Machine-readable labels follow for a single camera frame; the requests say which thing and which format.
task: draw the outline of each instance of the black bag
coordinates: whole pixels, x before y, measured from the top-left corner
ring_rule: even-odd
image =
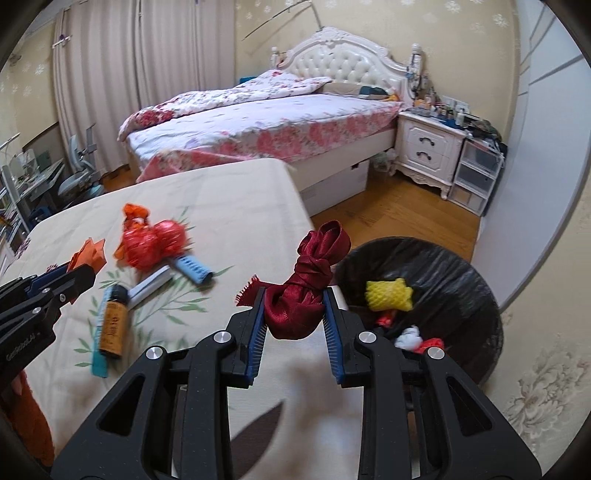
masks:
[[[379,313],[368,309],[365,283],[402,277],[413,288],[413,309],[397,312],[386,337],[392,341],[411,325],[424,340],[443,339],[447,353],[482,385],[503,347],[503,330],[495,298],[478,272],[463,258],[438,245],[408,237],[373,240],[351,251],[335,271],[352,312],[366,328]]]

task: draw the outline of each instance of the black trash bag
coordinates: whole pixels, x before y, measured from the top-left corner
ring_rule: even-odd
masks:
[[[352,312],[372,329],[378,312],[365,301],[368,280],[402,277],[413,288],[413,309],[397,312],[385,336],[392,339],[416,325],[424,340],[439,337],[446,352],[482,385],[503,347],[499,307],[484,279],[463,258],[438,245],[408,237],[373,240],[351,251],[335,280]]]

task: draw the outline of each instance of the silver bolt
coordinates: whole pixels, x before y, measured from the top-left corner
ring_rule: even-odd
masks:
[[[445,356],[445,352],[438,346],[432,346],[429,350],[427,350],[427,355],[434,360],[441,360]]]
[[[151,346],[146,350],[146,356],[150,360],[156,360],[157,358],[160,358],[163,353],[163,350],[159,346]]]
[[[359,340],[363,343],[374,343],[378,337],[373,332],[361,332],[359,334]]]
[[[227,343],[230,340],[232,340],[232,334],[230,332],[226,332],[225,330],[216,333],[213,336],[213,340],[215,340],[217,343]]]

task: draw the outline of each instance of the dark red satin ribbon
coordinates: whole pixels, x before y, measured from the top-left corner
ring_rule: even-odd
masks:
[[[289,280],[275,285],[254,276],[236,296],[237,305],[252,307],[259,288],[265,287],[265,321],[272,335],[286,340],[305,338],[324,315],[322,290],[332,280],[331,265],[344,259],[350,249],[351,240],[342,225],[336,220],[327,222],[301,241]]]

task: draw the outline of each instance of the white nightstand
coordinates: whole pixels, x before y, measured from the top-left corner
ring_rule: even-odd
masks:
[[[466,133],[407,112],[398,119],[394,169],[416,183],[441,189],[441,198],[447,200]]]

